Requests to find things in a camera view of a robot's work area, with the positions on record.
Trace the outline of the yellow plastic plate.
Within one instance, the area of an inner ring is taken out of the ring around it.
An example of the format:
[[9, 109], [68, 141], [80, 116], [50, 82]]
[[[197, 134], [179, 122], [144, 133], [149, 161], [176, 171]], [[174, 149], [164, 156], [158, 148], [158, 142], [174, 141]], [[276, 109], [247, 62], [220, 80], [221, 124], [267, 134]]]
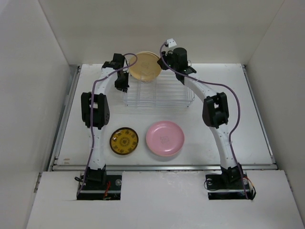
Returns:
[[160, 157], [172, 157], [172, 156], [176, 156], [179, 151], [166, 151], [166, 150], [151, 150], [151, 152], [153, 154], [155, 154], [156, 156], [160, 156]]
[[129, 73], [140, 81], [153, 81], [161, 73], [157, 57], [148, 53], [137, 53], [137, 62], [129, 67]]

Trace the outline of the pink plastic plate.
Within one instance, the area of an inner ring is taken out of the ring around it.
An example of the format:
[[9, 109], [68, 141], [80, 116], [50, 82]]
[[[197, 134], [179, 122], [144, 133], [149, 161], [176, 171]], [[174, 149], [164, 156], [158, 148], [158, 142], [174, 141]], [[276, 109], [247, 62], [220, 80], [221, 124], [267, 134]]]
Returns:
[[150, 150], [180, 151], [184, 141], [183, 130], [171, 121], [154, 123], [146, 133], [146, 144]]

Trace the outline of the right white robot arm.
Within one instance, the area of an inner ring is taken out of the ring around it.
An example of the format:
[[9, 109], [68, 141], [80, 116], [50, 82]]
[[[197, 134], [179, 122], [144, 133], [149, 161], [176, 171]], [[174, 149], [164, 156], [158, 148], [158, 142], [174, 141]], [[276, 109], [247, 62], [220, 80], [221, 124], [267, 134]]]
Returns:
[[[191, 89], [203, 102], [202, 119], [210, 128], [220, 156], [221, 183], [224, 187], [231, 188], [238, 181], [243, 180], [243, 171], [238, 162], [232, 144], [232, 133], [239, 125], [241, 107], [236, 93], [227, 85], [204, 81], [199, 73], [188, 64], [187, 51], [184, 48], [174, 48], [171, 51], [164, 51], [163, 44], [160, 48], [160, 60], [158, 64], [163, 70], [171, 70], [176, 78], [183, 85]], [[231, 131], [228, 130], [229, 106], [227, 95], [224, 92], [217, 92], [210, 86], [220, 86], [229, 90], [237, 103], [237, 121]]]

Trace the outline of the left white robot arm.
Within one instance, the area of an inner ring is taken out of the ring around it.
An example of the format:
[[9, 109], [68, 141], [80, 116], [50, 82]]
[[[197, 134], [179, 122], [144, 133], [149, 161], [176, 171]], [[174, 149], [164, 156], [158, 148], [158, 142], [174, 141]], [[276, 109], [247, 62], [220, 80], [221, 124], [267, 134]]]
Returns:
[[126, 92], [128, 90], [128, 73], [126, 55], [115, 53], [111, 61], [101, 67], [100, 77], [94, 81], [90, 92], [81, 94], [81, 117], [90, 133], [90, 154], [83, 175], [82, 184], [96, 189], [105, 187], [106, 160], [104, 156], [104, 132], [110, 120], [107, 94], [113, 86]]

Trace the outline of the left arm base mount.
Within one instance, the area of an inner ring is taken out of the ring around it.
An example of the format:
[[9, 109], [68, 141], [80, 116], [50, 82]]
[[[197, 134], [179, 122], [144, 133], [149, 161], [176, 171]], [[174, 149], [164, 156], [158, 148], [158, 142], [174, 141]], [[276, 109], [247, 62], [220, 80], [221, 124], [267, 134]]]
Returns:
[[77, 200], [120, 200], [122, 175], [107, 175], [101, 182], [86, 181], [77, 191]]

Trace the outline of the aluminium table frame rail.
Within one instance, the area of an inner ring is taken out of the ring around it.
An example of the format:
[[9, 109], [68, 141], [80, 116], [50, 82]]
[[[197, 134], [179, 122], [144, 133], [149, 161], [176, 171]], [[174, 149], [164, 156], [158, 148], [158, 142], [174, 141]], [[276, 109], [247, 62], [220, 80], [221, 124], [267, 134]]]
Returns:
[[[101, 75], [100, 64], [84, 64], [74, 80], [69, 96], [63, 129], [53, 153], [54, 171], [84, 170], [90, 154], [90, 133], [81, 118], [81, 94], [89, 92], [93, 82]], [[273, 170], [275, 164], [261, 118], [254, 102], [245, 68], [240, 63], [194, 64], [199, 76], [208, 82], [229, 86], [237, 95], [241, 107], [240, 122], [232, 135], [232, 144], [238, 161], [244, 170]], [[228, 97], [229, 123], [236, 124], [237, 103], [226, 88], [215, 86]], [[107, 99], [110, 121], [104, 132], [104, 156], [109, 170], [218, 170], [220, 158], [214, 137], [202, 119], [203, 103], [195, 100], [187, 108], [127, 106], [124, 93], [111, 87]], [[185, 142], [176, 156], [160, 157], [153, 154], [146, 144], [148, 128], [162, 120], [177, 123], [183, 130]], [[115, 154], [109, 144], [111, 134], [121, 127], [136, 131], [139, 143], [135, 151], [126, 156]]]

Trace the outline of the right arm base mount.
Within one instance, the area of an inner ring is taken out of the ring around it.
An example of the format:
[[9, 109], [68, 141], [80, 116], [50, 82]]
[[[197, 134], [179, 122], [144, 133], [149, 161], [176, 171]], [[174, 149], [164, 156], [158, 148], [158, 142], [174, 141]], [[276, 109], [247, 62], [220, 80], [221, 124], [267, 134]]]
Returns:
[[207, 190], [209, 200], [253, 200], [256, 197], [256, 189], [250, 179], [244, 174], [241, 181], [225, 184], [220, 174], [205, 175], [204, 188]]

